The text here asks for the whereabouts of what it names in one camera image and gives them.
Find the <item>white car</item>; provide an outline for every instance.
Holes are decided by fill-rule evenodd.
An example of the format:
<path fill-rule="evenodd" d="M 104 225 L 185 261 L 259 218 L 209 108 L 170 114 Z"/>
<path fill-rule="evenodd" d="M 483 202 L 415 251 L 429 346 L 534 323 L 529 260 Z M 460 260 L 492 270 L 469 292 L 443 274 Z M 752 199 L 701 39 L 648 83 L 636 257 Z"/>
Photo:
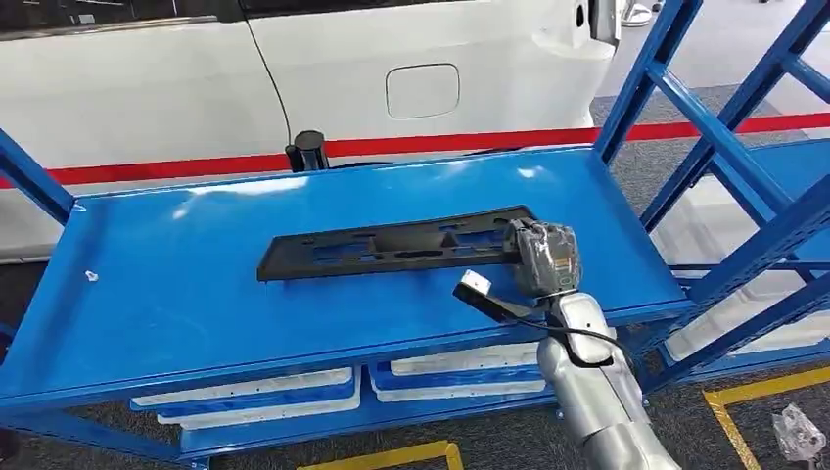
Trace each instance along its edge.
<path fill-rule="evenodd" d="M 622 7 L 618 0 L 3 3 L 0 128 L 47 168 L 275 154 L 304 129 L 354 139 L 589 126 Z M 47 256 L 60 235 L 15 190 L 0 191 L 0 220 L 0 260 Z"/>

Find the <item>black plastic part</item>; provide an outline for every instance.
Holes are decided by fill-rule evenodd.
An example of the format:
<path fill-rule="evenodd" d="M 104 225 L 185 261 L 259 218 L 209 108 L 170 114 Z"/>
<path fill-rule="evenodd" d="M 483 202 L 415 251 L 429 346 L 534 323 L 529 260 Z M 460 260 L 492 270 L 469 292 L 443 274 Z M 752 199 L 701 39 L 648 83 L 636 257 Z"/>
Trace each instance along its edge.
<path fill-rule="evenodd" d="M 456 299 L 489 316 L 498 323 L 513 320 L 516 317 L 528 316 L 530 308 L 522 305 L 510 304 L 487 296 L 472 287 L 459 282 L 452 290 Z"/>
<path fill-rule="evenodd" d="M 516 206 L 421 222 L 276 237 L 256 270 L 259 281 L 520 262 L 505 253 L 508 221 L 532 218 Z"/>
<path fill-rule="evenodd" d="M 323 146 L 326 142 L 322 132 L 304 130 L 297 134 L 294 145 L 286 146 L 286 155 L 291 163 L 291 171 L 314 171 L 329 169 L 329 159 Z"/>

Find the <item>plastic bag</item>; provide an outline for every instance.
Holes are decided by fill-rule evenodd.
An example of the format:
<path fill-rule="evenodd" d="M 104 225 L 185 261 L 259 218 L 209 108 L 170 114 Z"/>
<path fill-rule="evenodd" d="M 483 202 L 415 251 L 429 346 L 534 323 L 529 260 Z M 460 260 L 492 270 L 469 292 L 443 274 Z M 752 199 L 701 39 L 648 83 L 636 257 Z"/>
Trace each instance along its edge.
<path fill-rule="evenodd" d="M 794 403 L 784 408 L 781 414 L 772 415 L 772 428 L 781 453 L 791 462 L 814 461 L 827 444 L 824 434 Z"/>

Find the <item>black cable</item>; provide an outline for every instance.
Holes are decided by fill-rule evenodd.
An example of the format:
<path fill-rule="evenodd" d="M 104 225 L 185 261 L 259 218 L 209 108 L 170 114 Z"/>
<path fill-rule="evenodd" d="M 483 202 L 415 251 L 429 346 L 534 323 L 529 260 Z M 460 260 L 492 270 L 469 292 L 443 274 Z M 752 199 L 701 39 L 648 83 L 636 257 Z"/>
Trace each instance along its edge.
<path fill-rule="evenodd" d="M 602 340 L 602 341 L 611 343 L 612 345 L 616 346 L 617 348 L 620 348 L 620 351 L 622 352 L 622 356 L 625 358 L 625 362 L 628 364 L 628 367 L 631 369 L 631 372 L 633 373 L 634 370 L 635 370 L 633 356 L 631 355 L 631 352 L 628 350 L 628 347 L 626 345 L 624 345 L 623 343 L 621 343 L 620 341 L 618 341 L 618 340 L 616 340 L 616 339 L 614 339 L 610 336 L 603 335 L 602 333 L 597 333 L 595 331 L 581 330 L 579 328 L 568 328 L 566 326 L 548 326 L 548 325 L 545 325 L 545 324 L 542 324 L 542 323 L 527 321 L 527 320 L 525 320 L 523 318 L 520 318 L 518 316 L 513 316 L 513 319 L 516 320 L 519 323 L 522 323 L 523 325 L 532 326 L 533 328 L 539 328 L 541 330 L 551 331 L 553 333 L 562 333 L 562 334 L 566 334 L 566 335 L 575 334 L 575 335 L 590 336 L 591 338 L 596 338 L 598 340 Z"/>

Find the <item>blue shelf surface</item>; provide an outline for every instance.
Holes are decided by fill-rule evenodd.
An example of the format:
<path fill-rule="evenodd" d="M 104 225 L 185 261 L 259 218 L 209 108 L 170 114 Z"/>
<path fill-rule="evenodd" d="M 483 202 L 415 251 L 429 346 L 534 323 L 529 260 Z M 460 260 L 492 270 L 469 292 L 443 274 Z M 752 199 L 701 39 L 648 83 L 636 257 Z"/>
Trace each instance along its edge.
<path fill-rule="evenodd" d="M 182 431 L 181 459 L 215 456 L 257 447 L 310 441 L 338 434 L 409 426 L 443 419 L 469 417 L 501 409 L 555 402 L 551 392 L 476 397 L 379 402 L 368 374 L 361 381 L 360 407 L 318 416 L 263 421 L 220 428 Z"/>
<path fill-rule="evenodd" d="M 463 267 L 257 282 L 256 267 L 278 235 L 525 205 L 575 229 L 581 289 L 611 326 L 689 307 L 590 147 L 77 203 L 0 368 L 0 408 L 126 399 L 541 336 L 495 324 L 456 300 Z M 514 289 L 508 266 L 477 270 L 494 289 Z"/>
<path fill-rule="evenodd" d="M 659 351 L 667 365 L 674 363 L 665 346 L 660 345 Z M 769 370 L 776 367 L 826 360 L 828 358 L 830 358 L 830 339 L 811 346 L 725 355 L 700 370 L 693 372 L 691 375 L 682 379 L 681 382 L 703 382 L 720 377 L 732 377 L 759 370 Z"/>
<path fill-rule="evenodd" d="M 750 158 L 768 174 L 791 199 L 798 199 L 810 186 L 830 174 L 830 139 L 805 140 L 750 149 Z M 715 156 L 713 173 L 741 206 L 758 222 L 774 217 L 729 163 Z M 801 245 L 796 256 L 802 261 L 830 260 L 830 231 L 824 230 Z"/>

